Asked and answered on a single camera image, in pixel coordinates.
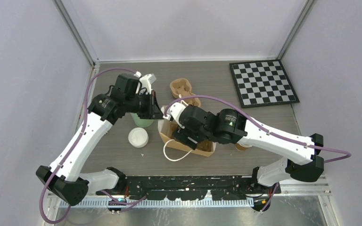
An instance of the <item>wood grain surface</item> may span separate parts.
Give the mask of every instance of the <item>wood grain surface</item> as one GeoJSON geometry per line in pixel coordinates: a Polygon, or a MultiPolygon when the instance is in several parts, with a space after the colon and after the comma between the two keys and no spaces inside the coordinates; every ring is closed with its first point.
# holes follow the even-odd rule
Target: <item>wood grain surface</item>
{"type": "MultiPolygon", "coordinates": [[[[174,97],[170,91],[170,82],[186,78],[192,85],[192,92],[211,95],[240,106],[230,74],[229,63],[216,62],[160,62],[160,63],[116,63],[101,64],[100,71],[111,67],[126,67],[142,74],[154,73],[157,77],[153,89],[157,93],[159,105],[167,105],[174,97]]],[[[121,71],[111,71],[97,78],[93,95],[106,93],[109,85],[114,84],[121,71]]],[[[200,99],[202,108],[216,114],[227,106],[208,99],[200,99]]],[[[257,120],[298,134],[290,105],[264,106],[244,109],[257,120]]],[[[252,169],[265,166],[281,158],[269,151],[252,147],[240,152],[235,145],[217,145],[210,157],[190,154],[178,162],[168,161],[163,156],[163,142],[157,131],[157,122],[146,128],[149,135],[144,148],[135,148],[128,142],[128,133],[137,127],[130,114],[126,114],[99,141],[87,159],[82,172],[96,172],[106,167],[115,167],[126,175],[251,175],[252,169]]],[[[167,148],[170,158],[180,158],[185,152],[167,148]]]]}

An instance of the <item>cardboard box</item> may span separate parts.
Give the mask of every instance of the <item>cardboard box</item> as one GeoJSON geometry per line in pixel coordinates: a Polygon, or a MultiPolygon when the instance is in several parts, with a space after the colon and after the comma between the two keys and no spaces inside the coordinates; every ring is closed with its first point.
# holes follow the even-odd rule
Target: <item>cardboard box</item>
{"type": "MultiPolygon", "coordinates": [[[[173,132],[174,132],[174,130],[177,129],[177,127],[178,127],[177,123],[171,122],[168,120],[159,120],[157,122],[157,129],[159,130],[159,135],[162,138],[164,143],[166,143],[170,139],[174,139],[173,132]]],[[[167,144],[167,147],[182,150],[185,152],[189,152],[191,150],[190,147],[183,145],[180,142],[175,141],[175,140],[169,142],[167,144]]],[[[202,141],[201,143],[199,143],[197,148],[195,150],[193,150],[192,153],[209,157],[210,155],[212,155],[214,153],[215,149],[216,149],[216,143],[205,140],[205,141],[202,141]]]]}

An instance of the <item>white jar lid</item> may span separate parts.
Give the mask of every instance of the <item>white jar lid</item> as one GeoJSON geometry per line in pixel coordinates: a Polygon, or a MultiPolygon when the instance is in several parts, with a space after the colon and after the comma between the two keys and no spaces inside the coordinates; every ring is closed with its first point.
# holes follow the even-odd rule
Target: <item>white jar lid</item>
{"type": "Polygon", "coordinates": [[[148,143],[148,133],[143,128],[134,128],[128,134],[128,141],[134,147],[143,147],[148,143]]]}

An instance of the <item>green cup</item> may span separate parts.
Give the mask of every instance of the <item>green cup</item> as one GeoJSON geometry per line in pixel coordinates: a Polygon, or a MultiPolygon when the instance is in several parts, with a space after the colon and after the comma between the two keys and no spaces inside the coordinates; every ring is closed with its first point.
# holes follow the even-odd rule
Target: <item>green cup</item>
{"type": "Polygon", "coordinates": [[[130,113],[130,114],[132,116],[132,119],[134,119],[134,123],[138,127],[148,127],[152,125],[154,121],[153,119],[140,119],[136,113],[130,113]]]}

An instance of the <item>black and white checkered board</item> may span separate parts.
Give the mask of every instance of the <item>black and white checkered board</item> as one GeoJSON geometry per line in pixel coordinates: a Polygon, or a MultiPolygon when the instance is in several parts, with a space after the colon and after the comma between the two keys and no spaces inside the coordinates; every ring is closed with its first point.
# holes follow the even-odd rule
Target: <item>black and white checkered board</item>
{"type": "Polygon", "coordinates": [[[279,60],[231,63],[230,68],[243,108],[299,102],[279,60]]]}

